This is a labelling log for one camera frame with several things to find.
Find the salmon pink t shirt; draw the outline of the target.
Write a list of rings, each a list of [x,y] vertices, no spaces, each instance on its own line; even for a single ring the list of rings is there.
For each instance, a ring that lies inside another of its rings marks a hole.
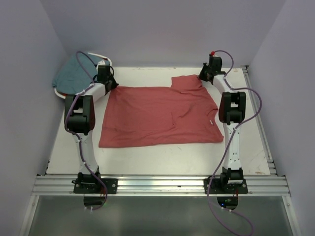
[[[217,105],[198,76],[172,77],[171,82],[170,87],[118,86],[111,91],[98,146],[221,143]]]

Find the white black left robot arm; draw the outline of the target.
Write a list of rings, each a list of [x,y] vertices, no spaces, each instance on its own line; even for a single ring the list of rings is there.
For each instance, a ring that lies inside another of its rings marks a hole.
[[[93,146],[94,103],[115,89],[118,83],[112,66],[99,64],[96,69],[97,74],[87,88],[65,97],[64,128],[73,136],[79,156],[79,173],[73,181],[74,192],[105,195],[107,187],[101,179]]]

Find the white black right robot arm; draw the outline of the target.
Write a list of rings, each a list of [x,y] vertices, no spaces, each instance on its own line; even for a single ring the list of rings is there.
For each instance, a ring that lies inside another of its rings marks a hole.
[[[228,84],[226,72],[222,70],[222,59],[209,54],[209,61],[203,64],[199,78],[210,82],[221,94],[219,121],[223,124],[225,150],[219,167],[220,177],[212,174],[204,179],[208,194],[227,194],[237,192],[245,184],[240,160],[240,124],[245,119],[246,93],[236,91]]]

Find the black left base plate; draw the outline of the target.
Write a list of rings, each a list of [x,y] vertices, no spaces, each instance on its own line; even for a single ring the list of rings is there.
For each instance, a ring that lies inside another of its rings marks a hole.
[[[118,180],[116,178],[102,178],[101,181],[103,184],[95,178],[73,180],[71,182],[74,184],[73,192],[75,194],[102,194],[105,191],[105,185],[107,194],[117,193]]]

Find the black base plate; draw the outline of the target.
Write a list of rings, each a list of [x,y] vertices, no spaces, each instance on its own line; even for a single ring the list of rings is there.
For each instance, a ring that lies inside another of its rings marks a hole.
[[[205,194],[248,194],[247,182],[244,179],[241,183],[222,184],[218,178],[214,178],[210,183],[210,177],[203,179]]]
[[[95,178],[73,180],[71,182],[74,184],[73,192],[75,194],[102,194],[105,191],[105,185],[107,194],[117,193],[118,180],[116,178],[102,178],[101,181],[103,184]]]

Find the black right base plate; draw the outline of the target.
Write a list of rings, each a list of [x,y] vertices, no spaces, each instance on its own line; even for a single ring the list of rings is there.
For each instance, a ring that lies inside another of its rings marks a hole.
[[[210,177],[203,179],[205,194],[248,194],[247,182],[244,179],[241,183],[222,184],[218,178],[214,178],[210,183]]]

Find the aluminium mounting rail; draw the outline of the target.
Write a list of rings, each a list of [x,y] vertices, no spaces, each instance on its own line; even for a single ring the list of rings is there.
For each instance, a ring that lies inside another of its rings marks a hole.
[[[146,176],[122,175],[104,176],[118,181],[115,196],[205,196],[205,176]],[[75,175],[46,175],[35,179],[31,194],[37,196],[73,196]],[[249,196],[290,196],[285,177],[246,176]]]

